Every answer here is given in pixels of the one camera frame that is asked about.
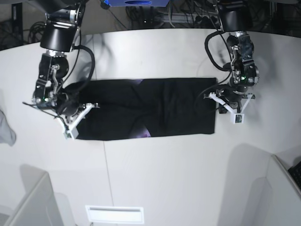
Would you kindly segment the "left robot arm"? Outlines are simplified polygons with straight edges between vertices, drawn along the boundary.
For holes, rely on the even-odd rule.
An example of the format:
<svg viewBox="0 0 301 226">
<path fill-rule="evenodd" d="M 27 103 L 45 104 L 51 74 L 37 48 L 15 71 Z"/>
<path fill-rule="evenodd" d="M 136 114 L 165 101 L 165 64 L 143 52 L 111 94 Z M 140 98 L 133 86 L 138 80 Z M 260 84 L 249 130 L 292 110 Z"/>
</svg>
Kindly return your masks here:
<svg viewBox="0 0 301 226">
<path fill-rule="evenodd" d="M 219 113 L 231 113 L 232 116 L 244 116 L 244 111 L 254 94 L 248 89 L 259 82 L 259 71 L 253 59 L 254 45 L 247 30 L 253 21 L 247 1 L 216 0 L 214 7 L 220 22 L 220 29 L 205 39 L 205 51 L 211 63 L 220 71 L 229 75 L 222 81 L 206 88 L 196 99 L 208 98 L 218 104 Z M 224 41 L 230 55 L 230 62 L 219 66 L 209 50 L 209 41 L 228 33 Z"/>
</svg>

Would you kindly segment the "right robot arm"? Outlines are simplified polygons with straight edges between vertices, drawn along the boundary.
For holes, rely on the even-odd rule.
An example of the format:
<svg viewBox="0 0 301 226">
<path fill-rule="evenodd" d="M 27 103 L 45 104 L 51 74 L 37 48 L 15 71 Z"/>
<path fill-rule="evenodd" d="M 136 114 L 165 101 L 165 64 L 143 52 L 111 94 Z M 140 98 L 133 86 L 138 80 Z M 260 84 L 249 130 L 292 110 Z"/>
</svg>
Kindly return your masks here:
<svg viewBox="0 0 301 226">
<path fill-rule="evenodd" d="M 62 123 L 65 133 L 70 134 L 80 120 L 92 108 L 92 104 L 80 104 L 79 92 L 91 81 L 95 68 L 92 50 L 76 40 L 81 37 L 80 27 L 85 13 L 85 0 L 32 0 L 31 4 L 46 14 L 46 23 L 40 47 L 46 52 L 39 64 L 39 75 L 32 96 L 31 107 L 44 113 L 49 110 Z M 77 88 L 65 89 L 64 83 L 73 72 L 69 69 L 67 53 L 84 50 L 91 57 L 88 78 Z"/>
</svg>

